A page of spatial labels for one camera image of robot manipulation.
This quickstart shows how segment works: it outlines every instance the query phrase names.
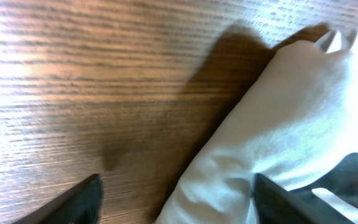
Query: tabletop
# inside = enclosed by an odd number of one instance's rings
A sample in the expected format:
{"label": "tabletop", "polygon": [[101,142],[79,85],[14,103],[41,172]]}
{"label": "tabletop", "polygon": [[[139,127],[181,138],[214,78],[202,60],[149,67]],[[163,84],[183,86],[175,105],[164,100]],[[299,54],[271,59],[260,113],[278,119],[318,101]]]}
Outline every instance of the tabletop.
{"label": "tabletop", "polygon": [[101,174],[100,223],[152,223],[274,52],[347,0],[0,0],[0,223]]}

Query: white fabric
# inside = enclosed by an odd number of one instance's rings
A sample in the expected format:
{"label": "white fabric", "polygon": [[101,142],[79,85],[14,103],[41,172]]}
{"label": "white fabric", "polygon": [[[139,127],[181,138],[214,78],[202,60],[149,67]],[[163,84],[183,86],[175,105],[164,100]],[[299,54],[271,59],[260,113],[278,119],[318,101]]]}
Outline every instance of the white fabric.
{"label": "white fabric", "polygon": [[156,223],[257,223],[254,173],[286,190],[358,152],[358,29],[280,49],[180,178]]}

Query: white napkin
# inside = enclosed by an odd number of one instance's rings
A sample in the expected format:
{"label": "white napkin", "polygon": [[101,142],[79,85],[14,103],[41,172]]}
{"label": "white napkin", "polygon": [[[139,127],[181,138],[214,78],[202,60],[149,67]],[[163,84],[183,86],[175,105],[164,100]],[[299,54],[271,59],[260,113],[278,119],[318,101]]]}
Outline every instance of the white napkin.
{"label": "white napkin", "polygon": [[293,190],[352,152],[358,152],[358,29],[280,49],[194,158],[156,223],[257,223],[250,206],[254,173]]}

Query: black object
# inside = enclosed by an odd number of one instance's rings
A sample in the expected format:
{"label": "black object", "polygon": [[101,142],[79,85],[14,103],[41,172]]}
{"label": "black object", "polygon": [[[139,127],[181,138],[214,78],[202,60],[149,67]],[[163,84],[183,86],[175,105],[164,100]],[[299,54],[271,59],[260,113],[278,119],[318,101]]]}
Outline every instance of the black object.
{"label": "black object", "polygon": [[287,192],[257,174],[253,197],[261,224],[264,223],[352,223],[312,193],[323,187],[358,208],[358,153],[346,156],[333,170],[306,187]]}
{"label": "black object", "polygon": [[[351,224],[312,193],[320,187],[358,208],[358,153],[346,156],[316,182],[291,192],[256,174],[252,196],[260,223]],[[93,174],[15,224],[96,224],[102,198],[100,176]]]}
{"label": "black object", "polygon": [[99,174],[93,174],[14,224],[96,224],[103,198]]}

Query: wooden surface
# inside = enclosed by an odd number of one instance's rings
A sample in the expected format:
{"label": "wooden surface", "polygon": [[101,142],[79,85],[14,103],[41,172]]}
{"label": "wooden surface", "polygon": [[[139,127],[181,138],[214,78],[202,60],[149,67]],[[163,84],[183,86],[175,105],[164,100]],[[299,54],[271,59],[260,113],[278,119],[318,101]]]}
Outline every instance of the wooden surface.
{"label": "wooden surface", "polygon": [[350,0],[0,1],[0,223],[95,172],[100,223],[153,222],[277,45],[353,26]]}

